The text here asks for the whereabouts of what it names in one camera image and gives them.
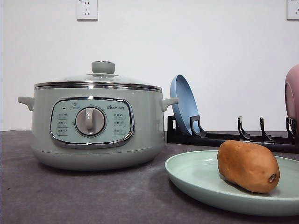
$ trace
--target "table surface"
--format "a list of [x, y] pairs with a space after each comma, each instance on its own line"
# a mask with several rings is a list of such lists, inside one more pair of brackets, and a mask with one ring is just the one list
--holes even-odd
[[[30, 150], [30, 131], [1, 132], [1, 223], [299, 223], [299, 216], [258, 217], [198, 202], [168, 178], [171, 156], [215, 147], [167, 144], [132, 168], [77, 172], [45, 166]], [[299, 160], [299, 154], [274, 153]]]

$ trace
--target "mint green plate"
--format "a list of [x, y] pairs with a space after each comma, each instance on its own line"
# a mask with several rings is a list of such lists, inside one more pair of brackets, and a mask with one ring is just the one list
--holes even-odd
[[249, 192], [218, 171], [217, 150], [175, 155], [165, 162], [171, 181], [184, 193], [211, 206], [256, 216], [299, 215], [299, 161], [277, 157], [280, 180], [267, 194]]

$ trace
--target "silver knob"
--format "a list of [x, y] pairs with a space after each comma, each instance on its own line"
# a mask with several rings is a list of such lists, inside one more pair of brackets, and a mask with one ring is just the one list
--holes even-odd
[[105, 116], [97, 108], [85, 108], [76, 116], [76, 127], [83, 135], [96, 135], [104, 126]]
[[93, 73], [114, 74], [115, 64], [109, 61], [96, 61], [92, 63]]

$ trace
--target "black dish rack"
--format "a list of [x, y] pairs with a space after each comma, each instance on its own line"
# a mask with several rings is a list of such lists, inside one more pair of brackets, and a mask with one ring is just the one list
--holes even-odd
[[[197, 122], [200, 132], [196, 132], [194, 130], [194, 122]], [[262, 131], [260, 136], [246, 133], [246, 131], [242, 127], [241, 116], [238, 117], [239, 134], [209, 133], [200, 126], [199, 115], [190, 117], [190, 127], [192, 136], [185, 135], [180, 131], [175, 116], [168, 116], [167, 142], [185, 145], [219, 147], [223, 142], [227, 140], [237, 140], [265, 146], [272, 152], [299, 154], [299, 138], [296, 135], [296, 133], [298, 133], [297, 122], [292, 118], [286, 118], [287, 137], [274, 137], [267, 134], [264, 130], [264, 121], [262, 117], [260, 117], [260, 127]]]

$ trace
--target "wall socket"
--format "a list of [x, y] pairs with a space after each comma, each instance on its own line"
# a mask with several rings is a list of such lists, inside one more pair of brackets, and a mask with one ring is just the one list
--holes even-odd
[[287, 0], [287, 19], [299, 20], [299, 0]]
[[78, 21], [98, 20], [98, 0], [76, 0]]

